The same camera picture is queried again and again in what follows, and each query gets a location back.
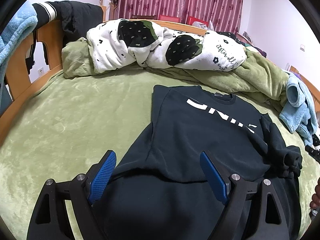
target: blue gripper pad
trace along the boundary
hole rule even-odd
[[[88,197],[88,201],[90,204],[93,204],[95,201],[101,198],[102,193],[111,177],[111,174],[115,169],[116,162],[116,153],[112,151],[90,184],[90,195]]]
[[[227,204],[229,201],[227,185],[205,152],[200,154],[200,166],[216,199],[223,205]]]

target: chair backrest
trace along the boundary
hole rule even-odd
[[[159,21],[180,23],[180,17],[173,17],[173,16],[162,15],[162,14],[159,14],[158,20]]]
[[[132,15],[131,19],[147,19],[147,20],[156,20],[156,15]]]
[[[188,24],[188,25],[192,25],[194,22],[201,22],[201,23],[206,24],[207,26],[209,26],[209,22],[206,22],[206,21],[204,21],[204,20],[197,19],[197,18],[192,17],[192,16],[188,16],[188,18],[187,18],[187,24]]]

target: light blue towel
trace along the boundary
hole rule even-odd
[[[286,86],[288,102],[279,118],[286,124],[289,131],[297,131],[305,145],[312,145],[312,134],[316,133],[318,123],[315,105],[308,87],[294,74],[289,74]]]
[[[34,30],[38,23],[37,13],[30,2],[25,2],[10,20],[0,36],[0,109],[2,114],[10,105],[7,89],[4,87],[4,75],[10,56],[20,43]]]

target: red chair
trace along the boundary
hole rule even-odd
[[[187,24],[188,24],[188,25],[192,25],[194,22],[201,22],[201,23],[206,24],[207,26],[209,26],[209,22],[206,22],[206,21],[197,19],[197,18],[192,17],[192,16],[188,16],[188,18],[187,18]]]
[[[159,14],[158,20],[159,21],[180,23],[180,17],[173,17],[173,16],[162,15],[162,14]]]

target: wall outlet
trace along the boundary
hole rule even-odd
[[[39,77],[41,77],[41,76],[44,75],[44,69],[43,69],[43,67],[38,69],[38,74],[39,74]]]

